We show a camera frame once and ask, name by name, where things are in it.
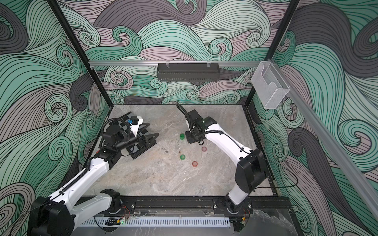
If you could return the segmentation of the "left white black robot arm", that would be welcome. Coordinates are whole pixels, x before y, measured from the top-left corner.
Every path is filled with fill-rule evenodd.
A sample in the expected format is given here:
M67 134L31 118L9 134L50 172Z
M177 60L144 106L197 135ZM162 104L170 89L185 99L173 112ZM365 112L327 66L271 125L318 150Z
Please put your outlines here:
M127 120L112 118L100 129L99 151L88 159L82 171L48 197L37 198L31 206L27 234L29 236L69 236L85 221L98 213L118 214L124 206L120 193L105 189L99 195L78 204L83 194L119 161L124 149L140 146L149 149L158 133L145 133L149 123L142 117Z

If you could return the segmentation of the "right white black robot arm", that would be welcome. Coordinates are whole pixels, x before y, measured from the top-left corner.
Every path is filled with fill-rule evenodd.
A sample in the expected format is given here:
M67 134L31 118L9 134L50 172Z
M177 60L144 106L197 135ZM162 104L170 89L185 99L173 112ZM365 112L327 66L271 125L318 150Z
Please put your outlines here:
M244 201L267 178L269 160L259 149L252 150L231 137L212 117L203 118L196 110L188 112L178 102L175 106L185 116L189 128L185 137L189 144L211 141L235 164L235 186L227 193L225 204L231 214L237 214Z

